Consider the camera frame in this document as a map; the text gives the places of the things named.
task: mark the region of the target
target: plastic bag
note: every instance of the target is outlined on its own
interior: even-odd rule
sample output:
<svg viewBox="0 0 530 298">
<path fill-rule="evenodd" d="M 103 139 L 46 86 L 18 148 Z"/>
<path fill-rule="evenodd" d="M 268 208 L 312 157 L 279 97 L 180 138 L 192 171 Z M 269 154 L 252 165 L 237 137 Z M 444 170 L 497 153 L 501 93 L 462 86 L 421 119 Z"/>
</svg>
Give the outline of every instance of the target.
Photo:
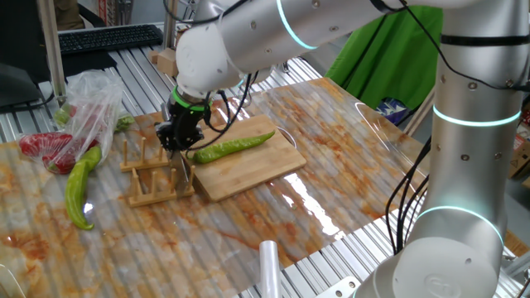
<svg viewBox="0 0 530 298">
<path fill-rule="evenodd" d="M 120 114 L 123 82 L 118 76 L 90 70 L 70 78 L 66 92 L 69 101 L 63 110 L 69 118 L 63 132 L 27 135 L 18 143 L 23 154 L 57 174 L 70 173 L 96 145 L 102 152 L 99 164 L 105 160 Z"/>
<path fill-rule="evenodd" d="M 63 106 L 60 107 L 60 109 L 58 109 L 53 115 L 53 119 L 57 127 L 65 128 L 66 124 L 69 122 L 70 118 L 75 115 L 76 111 L 77 107 L 72 106 L 69 103 L 63 104 Z M 122 110 L 119 113 L 114 132 L 125 132 L 134 123 L 134 117 L 131 115 L 131 113 Z"/>
</svg>

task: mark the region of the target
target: green chili pepper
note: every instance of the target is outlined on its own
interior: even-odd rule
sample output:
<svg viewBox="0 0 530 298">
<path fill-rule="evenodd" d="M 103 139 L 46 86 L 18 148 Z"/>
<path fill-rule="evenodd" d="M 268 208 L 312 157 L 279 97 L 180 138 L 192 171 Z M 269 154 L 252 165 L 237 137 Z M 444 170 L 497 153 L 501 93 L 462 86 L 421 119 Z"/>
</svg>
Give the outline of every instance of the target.
<svg viewBox="0 0 530 298">
<path fill-rule="evenodd" d="M 193 155 L 193 160 L 198 163 L 208 163 L 228 154 L 249 149 L 258 145 L 263 144 L 266 140 L 270 139 L 274 135 L 274 131 L 263 134 L 257 137 L 246 137 L 241 139 L 235 139 L 220 144 L 215 144 L 204 149 L 198 150 Z"/>
<path fill-rule="evenodd" d="M 94 224 L 86 221 L 83 213 L 84 190 L 89 173 L 101 160 L 101 148 L 92 147 L 76 163 L 68 176 L 65 189 L 65 206 L 70 220 L 78 227 L 90 230 Z"/>
</svg>

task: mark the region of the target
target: keyboard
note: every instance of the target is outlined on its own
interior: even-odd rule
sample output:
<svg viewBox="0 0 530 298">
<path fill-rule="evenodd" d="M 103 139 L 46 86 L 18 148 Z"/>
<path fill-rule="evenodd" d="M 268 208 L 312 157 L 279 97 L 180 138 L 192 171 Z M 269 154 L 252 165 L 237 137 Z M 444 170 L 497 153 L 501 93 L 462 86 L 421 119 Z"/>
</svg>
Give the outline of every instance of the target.
<svg viewBox="0 0 530 298">
<path fill-rule="evenodd" d="M 92 50 L 120 50 L 161 43 L 162 32 L 154 25 L 119 26 L 59 34 L 62 55 Z"/>
</svg>

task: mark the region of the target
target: wooden peg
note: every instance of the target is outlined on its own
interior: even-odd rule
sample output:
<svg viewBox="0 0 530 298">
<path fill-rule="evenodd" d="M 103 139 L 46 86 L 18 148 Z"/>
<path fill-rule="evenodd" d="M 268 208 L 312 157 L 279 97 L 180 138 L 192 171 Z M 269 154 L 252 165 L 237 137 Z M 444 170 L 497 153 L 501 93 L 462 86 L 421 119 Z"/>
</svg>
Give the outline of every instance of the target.
<svg viewBox="0 0 530 298">
<path fill-rule="evenodd" d="M 143 164 L 146 160 L 146 138 L 142 138 L 142 145 L 140 146 L 140 163 Z"/>
<path fill-rule="evenodd" d="M 138 177 L 138 173 L 136 172 L 136 169 L 132 169 L 132 198 L 133 200 L 137 199 L 137 196 L 140 195 L 138 193 L 140 186 L 140 178 Z"/>
<path fill-rule="evenodd" d="M 157 172 L 152 172 L 151 178 L 151 198 L 155 199 L 157 197 Z"/>
<path fill-rule="evenodd" d="M 193 186 L 193 177 L 195 177 L 195 166 L 191 166 L 190 169 L 190 179 L 188 180 L 188 186 L 186 186 L 186 191 L 191 190 L 191 187 Z"/>
<path fill-rule="evenodd" d="M 176 185 L 176 169 L 171 169 L 171 190 L 170 190 L 170 194 L 173 194 L 175 192 L 175 185 Z"/>
<path fill-rule="evenodd" d="M 127 166 L 127 140 L 123 140 L 123 166 Z"/>
<path fill-rule="evenodd" d="M 160 148 L 158 148 L 158 160 L 159 161 L 162 160 L 162 154 L 164 154 L 164 148 L 162 148 L 162 146 L 160 146 Z"/>
</svg>

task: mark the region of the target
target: marble pattern surface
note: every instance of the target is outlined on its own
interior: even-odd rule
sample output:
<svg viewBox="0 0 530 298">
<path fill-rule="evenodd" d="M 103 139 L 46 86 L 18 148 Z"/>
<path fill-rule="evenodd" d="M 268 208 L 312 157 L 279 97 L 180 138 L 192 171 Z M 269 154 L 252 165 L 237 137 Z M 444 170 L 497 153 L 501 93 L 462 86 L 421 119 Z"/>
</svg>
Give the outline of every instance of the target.
<svg viewBox="0 0 530 298">
<path fill-rule="evenodd" d="M 232 112 L 238 102 L 230 101 Z M 224 106 L 214 106 L 213 123 L 221 124 Z M 130 174 L 118 166 L 123 139 L 129 160 L 139 158 L 142 137 L 147 158 L 159 146 L 160 114 L 138 116 L 90 174 L 91 231 L 68 219 L 67 176 L 47 172 L 15 142 L 0 145 L 0 283 L 14 288 L 2 274 L 9 270 L 30 297 L 234 296 L 258 281 L 262 240 L 278 243 L 287 267 L 379 218 L 422 147 L 328 79 L 254 94 L 239 120 L 257 114 L 294 137 L 304 168 L 217 204 L 199 192 L 131 209 Z M 160 190 L 171 187 L 163 172 Z M 139 175 L 147 192 L 151 171 Z"/>
</svg>

